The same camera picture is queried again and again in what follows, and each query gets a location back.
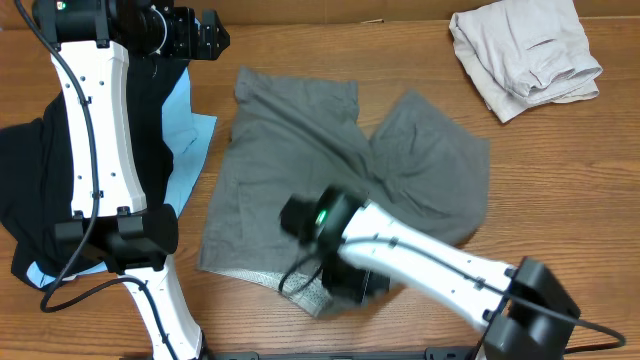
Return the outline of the grey shorts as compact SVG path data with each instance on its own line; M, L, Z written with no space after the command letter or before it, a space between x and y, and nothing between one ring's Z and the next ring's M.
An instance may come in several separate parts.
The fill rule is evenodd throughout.
M371 136L359 128L354 81L271 76L241 68L237 112L208 207L198 266L282 291L314 317L355 305L322 285L280 225L291 196L315 200L332 185L369 198L445 243L466 241L488 206L490 145L415 91Z

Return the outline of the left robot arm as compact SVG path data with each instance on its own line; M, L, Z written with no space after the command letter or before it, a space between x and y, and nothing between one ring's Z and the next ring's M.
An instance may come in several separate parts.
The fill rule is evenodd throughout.
M126 91L134 55L216 60L230 43L218 13L171 1L37 1L23 17L51 54L66 106L73 194L56 242L127 288L153 358L210 358L176 272L176 214L150 208L139 181Z

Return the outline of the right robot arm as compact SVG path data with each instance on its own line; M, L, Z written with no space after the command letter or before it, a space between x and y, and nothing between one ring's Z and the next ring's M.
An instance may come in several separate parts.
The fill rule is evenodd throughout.
M337 187L317 201L291 196L282 229L321 259L397 280L468 322L481 338L469 359L561 359L580 309L551 270L466 253L401 222L379 204Z

